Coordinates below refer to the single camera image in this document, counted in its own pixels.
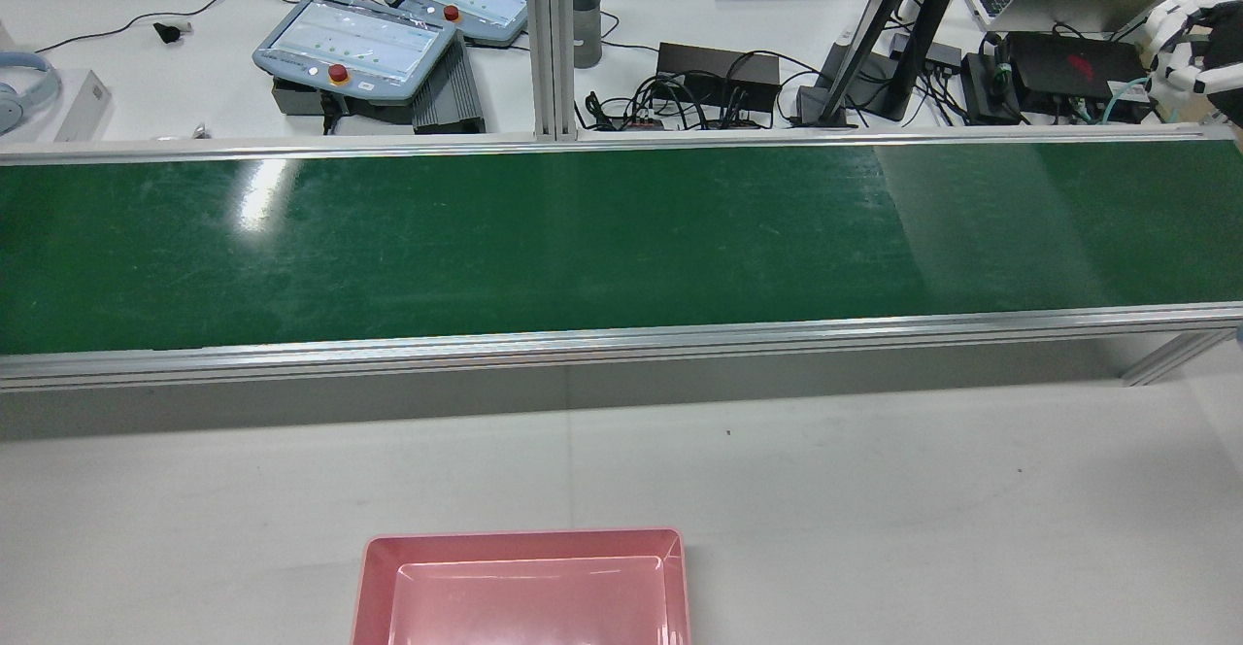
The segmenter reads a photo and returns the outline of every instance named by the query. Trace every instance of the pink tray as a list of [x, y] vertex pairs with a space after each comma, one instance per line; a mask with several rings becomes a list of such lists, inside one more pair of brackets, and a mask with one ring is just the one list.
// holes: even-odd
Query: pink tray
[[671, 528], [387, 536], [353, 645], [690, 645]]

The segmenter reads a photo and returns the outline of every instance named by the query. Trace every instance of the blue headphones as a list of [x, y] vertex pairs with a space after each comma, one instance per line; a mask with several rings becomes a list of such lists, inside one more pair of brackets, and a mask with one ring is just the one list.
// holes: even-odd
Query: blue headphones
[[44, 73], [39, 82], [21, 93], [0, 82], [0, 135], [4, 135], [17, 127], [35, 106], [55, 99], [61, 91], [61, 78], [47, 60], [31, 52], [0, 52], [0, 68], [35, 68]]

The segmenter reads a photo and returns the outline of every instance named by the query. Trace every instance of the monitor stand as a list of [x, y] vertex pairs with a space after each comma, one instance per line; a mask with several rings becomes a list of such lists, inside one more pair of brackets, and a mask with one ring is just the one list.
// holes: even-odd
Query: monitor stand
[[[845, 45], [834, 45], [829, 51], [828, 58], [824, 61], [824, 68], [840, 68], [840, 60], [846, 52], [848, 47]], [[846, 91], [846, 97], [829, 118], [824, 117], [825, 106], [829, 102], [829, 91], [827, 88], [829, 78], [825, 78], [828, 75], [822, 73], [820, 77], [820, 83], [825, 85], [825, 87], [820, 87], [819, 85], [817, 87], [798, 87], [796, 111], [803, 121], [803, 127], [853, 127], [845, 118], [845, 109], [848, 108], [868, 111], [868, 113], [876, 114], [876, 117], [900, 122], [906, 114], [906, 104], [910, 101], [910, 94], [896, 96], [892, 91], [883, 91], [886, 83], [869, 82], [871, 78], [892, 78], [896, 70], [896, 60], [889, 60], [889, 57], [879, 56], [876, 52], [869, 53], [861, 65], [859, 65], [855, 78]]]

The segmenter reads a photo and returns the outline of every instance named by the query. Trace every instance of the white table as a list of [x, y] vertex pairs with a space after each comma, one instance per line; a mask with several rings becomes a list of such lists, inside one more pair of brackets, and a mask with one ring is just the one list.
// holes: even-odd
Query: white table
[[[44, 47], [80, 34], [117, 29], [147, 11], [191, 11], [208, 0], [5, 0], [2, 22], [27, 47]], [[829, 45], [843, 30], [856, 26], [865, 0], [603, 0], [604, 11], [620, 16], [614, 42], [684, 42], [706, 47], [771, 48], [823, 63]], [[288, 5], [277, 0], [224, 0], [193, 20], [194, 34], [164, 45], [150, 20], [112, 37], [75, 42], [48, 53], [62, 68], [93, 68], [114, 93], [114, 109], [102, 140], [147, 140], [157, 135], [189, 135], [204, 122], [214, 137], [318, 135], [319, 118], [288, 118], [271, 99], [271, 78], [257, 70], [250, 53], [273, 29]], [[607, 29], [609, 20], [604, 20]], [[938, 42], [973, 48], [981, 30], [962, 0], [953, 0]], [[527, 133], [533, 127], [531, 66], [525, 51], [470, 51], [488, 132]], [[595, 91], [630, 96], [655, 71], [655, 53], [605, 47], [603, 61], [576, 75], [576, 97]], [[782, 63], [782, 73], [802, 71]], [[812, 82], [804, 78], [803, 82]], [[782, 94], [793, 113], [798, 82]], [[894, 124], [875, 118], [879, 127]], [[927, 108], [917, 124], [936, 123]], [[341, 135], [409, 135], [367, 118], [346, 118]]]

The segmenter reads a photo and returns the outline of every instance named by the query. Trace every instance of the power adapter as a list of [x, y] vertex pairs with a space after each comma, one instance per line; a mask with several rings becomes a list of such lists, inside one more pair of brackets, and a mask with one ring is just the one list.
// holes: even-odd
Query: power adapter
[[[897, 60], [902, 56], [902, 51], [906, 51], [906, 43], [910, 40], [910, 35], [906, 34], [894, 34], [894, 40], [890, 42], [889, 47], [889, 60]], [[935, 73], [938, 68], [947, 71], [947, 73], [955, 75], [962, 71], [962, 51], [958, 47], [951, 47], [951, 45], [942, 45], [940, 42], [932, 42], [929, 47], [927, 56], [924, 57], [924, 71], [927, 73]]]

